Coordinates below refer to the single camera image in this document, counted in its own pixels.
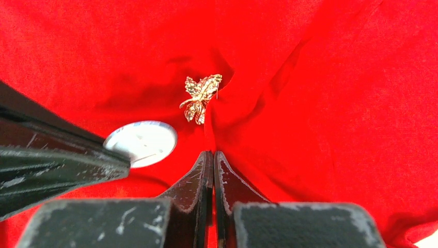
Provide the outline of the red t-shirt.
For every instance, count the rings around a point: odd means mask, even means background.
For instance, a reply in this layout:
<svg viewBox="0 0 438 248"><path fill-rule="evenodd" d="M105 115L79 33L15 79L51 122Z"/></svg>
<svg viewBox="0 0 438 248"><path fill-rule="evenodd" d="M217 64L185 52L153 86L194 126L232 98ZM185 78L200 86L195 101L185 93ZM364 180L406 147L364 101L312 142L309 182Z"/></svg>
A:
<svg viewBox="0 0 438 248"><path fill-rule="evenodd" d="M213 74L188 122L186 77ZM68 198L154 197L220 150L272 201L363 206L388 247L437 230L437 1L1 1L1 80L102 137L177 131Z"/></svg>

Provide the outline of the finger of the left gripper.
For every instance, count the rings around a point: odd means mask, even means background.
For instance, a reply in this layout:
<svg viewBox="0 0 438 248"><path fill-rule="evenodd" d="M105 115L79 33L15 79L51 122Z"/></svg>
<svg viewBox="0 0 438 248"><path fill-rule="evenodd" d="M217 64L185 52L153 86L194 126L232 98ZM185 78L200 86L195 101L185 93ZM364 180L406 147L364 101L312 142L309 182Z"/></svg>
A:
<svg viewBox="0 0 438 248"><path fill-rule="evenodd" d="M1 119L1 220L71 190L127 177L129 159L99 141Z"/></svg>
<svg viewBox="0 0 438 248"><path fill-rule="evenodd" d="M18 122L40 123L101 145L104 141L102 137L62 119L4 82L1 82L1 116Z"/></svg>

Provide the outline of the round glitter brooch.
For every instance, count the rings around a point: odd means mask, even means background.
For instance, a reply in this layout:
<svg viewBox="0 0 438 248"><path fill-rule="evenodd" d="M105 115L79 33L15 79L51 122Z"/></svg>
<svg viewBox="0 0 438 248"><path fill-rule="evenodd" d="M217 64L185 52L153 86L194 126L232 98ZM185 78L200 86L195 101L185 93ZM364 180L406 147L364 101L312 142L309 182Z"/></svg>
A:
<svg viewBox="0 0 438 248"><path fill-rule="evenodd" d="M131 168L156 164L168 157L178 141L176 130L161 121L139 121L112 132L103 147L129 157Z"/></svg>

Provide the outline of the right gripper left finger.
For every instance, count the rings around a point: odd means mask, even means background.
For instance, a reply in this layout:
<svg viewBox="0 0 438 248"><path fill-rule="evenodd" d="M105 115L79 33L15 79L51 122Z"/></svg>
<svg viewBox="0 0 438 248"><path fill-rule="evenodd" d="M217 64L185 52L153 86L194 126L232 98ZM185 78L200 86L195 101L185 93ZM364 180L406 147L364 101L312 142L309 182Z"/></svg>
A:
<svg viewBox="0 0 438 248"><path fill-rule="evenodd" d="M158 196L171 202L164 247L208 246L213 183L213 154L203 151L191 170Z"/></svg>

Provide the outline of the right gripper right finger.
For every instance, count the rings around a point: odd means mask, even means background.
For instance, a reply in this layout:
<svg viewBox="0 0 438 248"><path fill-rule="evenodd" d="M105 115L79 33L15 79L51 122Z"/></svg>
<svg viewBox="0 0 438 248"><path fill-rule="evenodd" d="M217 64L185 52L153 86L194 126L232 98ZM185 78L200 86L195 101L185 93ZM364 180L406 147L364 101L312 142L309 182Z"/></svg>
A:
<svg viewBox="0 0 438 248"><path fill-rule="evenodd" d="M217 247L237 247L232 211L235 203L268 203L269 200L232 169L221 151L214 154L214 189Z"/></svg>

